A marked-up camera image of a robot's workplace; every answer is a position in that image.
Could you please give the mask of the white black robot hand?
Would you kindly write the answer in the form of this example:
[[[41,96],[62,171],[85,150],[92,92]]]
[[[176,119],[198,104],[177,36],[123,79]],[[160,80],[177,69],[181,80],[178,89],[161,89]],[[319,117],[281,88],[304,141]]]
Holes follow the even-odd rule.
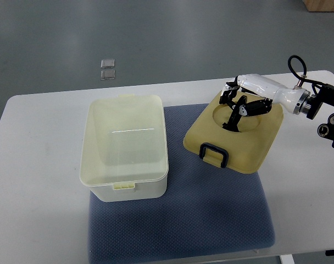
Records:
[[[237,102],[234,102],[238,90],[254,94],[261,99],[248,102],[247,96],[242,95]],[[238,132],[238,123],[242,117],[267,114],[271,111],[272,104],[281,104],[288,112],[299,114],[304,111],[309,98],[310,92],[300,86],[289,89],[258,74],[239,75],[234,81],[227,82],[221,90],[219,103],[232,109],[229,120],[222,127],[228,131]]]

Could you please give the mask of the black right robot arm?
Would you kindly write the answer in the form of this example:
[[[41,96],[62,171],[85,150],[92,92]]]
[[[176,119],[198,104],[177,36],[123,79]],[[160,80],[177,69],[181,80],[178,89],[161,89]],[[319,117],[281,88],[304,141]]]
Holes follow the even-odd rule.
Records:
[[[291,61],[297,59],[302,67],[303,74],[298,75],[293,67]],[[314,119],[323,104],[334,107],[334,86],[330,84],[324,84],[323,82],[311,80],[307,78],[307,66],[304,60],[298,55],[292,55],[289,57],[288,68],[290,72],[298,79],[296,89],[301,89],[304,83],[310,83],[313,90],[312,95],[308,95],[303,99],[303,102],[299,104],[299,110],[295,113],[304,113],[308,119]],[[327,122],[320,124],[317,128],[317,133],[321,138],[332,141],[332,148],[334,148],[334,112],[329,115]]]

